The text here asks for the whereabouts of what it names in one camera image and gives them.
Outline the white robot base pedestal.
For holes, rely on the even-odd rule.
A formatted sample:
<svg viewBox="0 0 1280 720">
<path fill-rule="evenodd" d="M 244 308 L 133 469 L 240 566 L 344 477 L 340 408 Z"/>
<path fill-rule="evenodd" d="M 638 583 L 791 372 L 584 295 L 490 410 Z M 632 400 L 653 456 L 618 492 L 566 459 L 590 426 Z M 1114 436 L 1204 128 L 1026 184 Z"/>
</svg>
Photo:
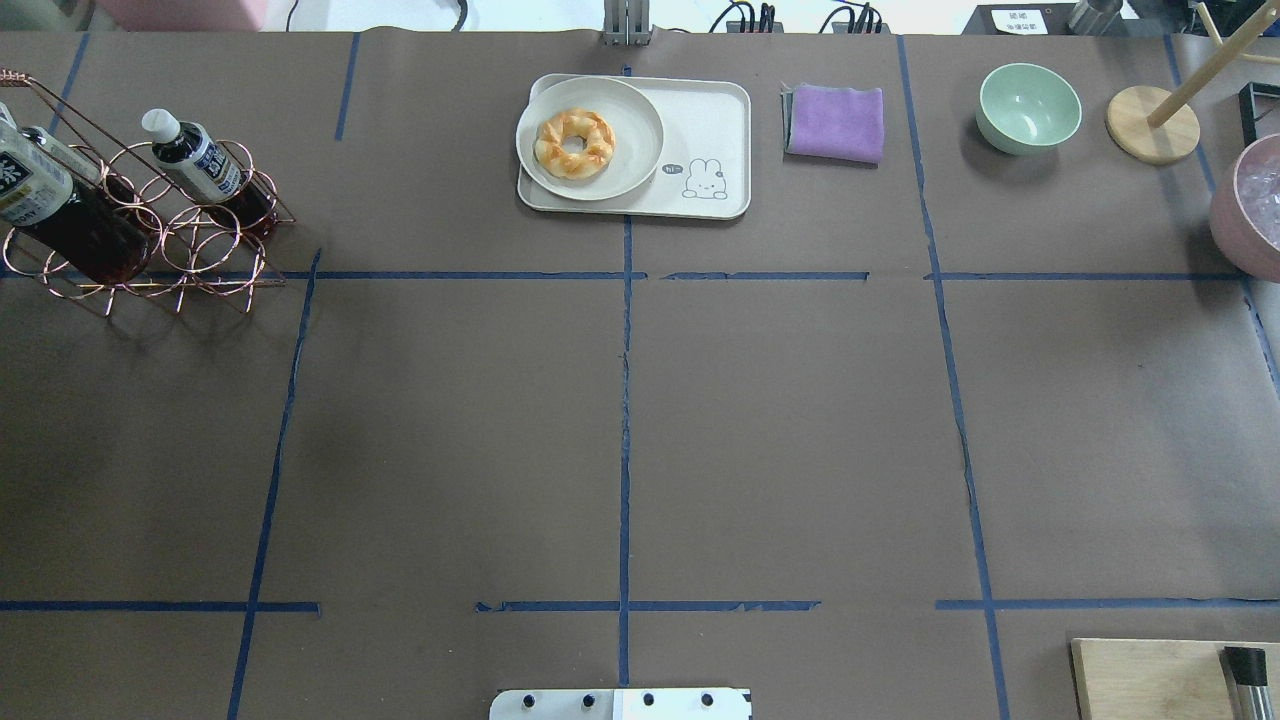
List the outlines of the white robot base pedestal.
<svg viewBox="0 0 1280 720">
<path fill-rule="evenodd" d="M 511 689 L 489 719 L 753 719 L 749 689 L 728 687 Z"/>
</svg>

